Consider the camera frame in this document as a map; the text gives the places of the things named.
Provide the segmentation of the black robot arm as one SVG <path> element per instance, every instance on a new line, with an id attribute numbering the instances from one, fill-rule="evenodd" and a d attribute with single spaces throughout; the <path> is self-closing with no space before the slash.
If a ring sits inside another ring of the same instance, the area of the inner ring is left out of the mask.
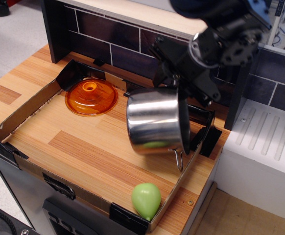
<path id="1" fill-rule="evenodd" d="M 209 106 L 221 98 L 211 71 L 252 61 L 263 33 L 271 29 L 268 7 L 263 0 L 173 0 L 171 6 L 183 17 L 204 21 L 207 29 L 186 46 L 155 39 L 150 52 L 159 67 L 153 85 L 168 83 L 183 97 Z"/>

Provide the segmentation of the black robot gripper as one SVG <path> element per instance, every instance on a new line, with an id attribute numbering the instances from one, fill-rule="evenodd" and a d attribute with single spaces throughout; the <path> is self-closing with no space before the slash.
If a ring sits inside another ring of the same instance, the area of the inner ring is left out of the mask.
<path id="1" fill-rule="evenodd" d="M 150 51 L 159 61 L 154 87 L 177 88 L 181 98 L 195 98 L 208 106 L 221 98 L 211 71 L 250 62 L 269 25 L 259 14 L 219 14 L 205 21 L 207 29 L 187 46 L 159 36 Z"/>

